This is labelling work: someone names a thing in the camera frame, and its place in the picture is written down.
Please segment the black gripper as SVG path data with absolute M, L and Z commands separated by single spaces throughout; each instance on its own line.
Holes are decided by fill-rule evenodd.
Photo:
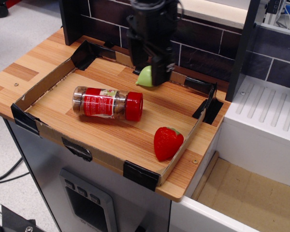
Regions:
M 127 17 L 129 53 L 136 71 L 151 60 L 152 85 L 170 80 L 175 67 L 171 38 L 184 10 L 178 13 L 179 0 L 132 0 L 133 14 Z

